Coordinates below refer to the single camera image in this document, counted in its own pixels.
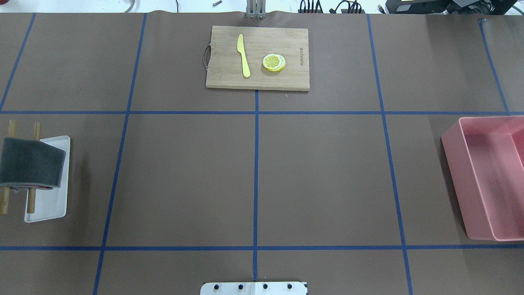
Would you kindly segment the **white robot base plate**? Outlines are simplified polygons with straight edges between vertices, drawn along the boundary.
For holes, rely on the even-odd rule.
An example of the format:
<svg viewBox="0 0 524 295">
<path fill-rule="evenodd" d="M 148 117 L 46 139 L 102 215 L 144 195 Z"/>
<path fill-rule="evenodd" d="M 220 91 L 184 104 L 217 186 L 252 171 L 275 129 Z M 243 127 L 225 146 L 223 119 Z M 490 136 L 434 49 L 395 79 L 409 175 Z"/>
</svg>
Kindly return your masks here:
<svg viewBox="0 0 524 295">
<path fill-rule="evenodd" d="M 299 281 L 208 282 L 201 295 L 307 295 L 307 284 Z"/>
</svg>

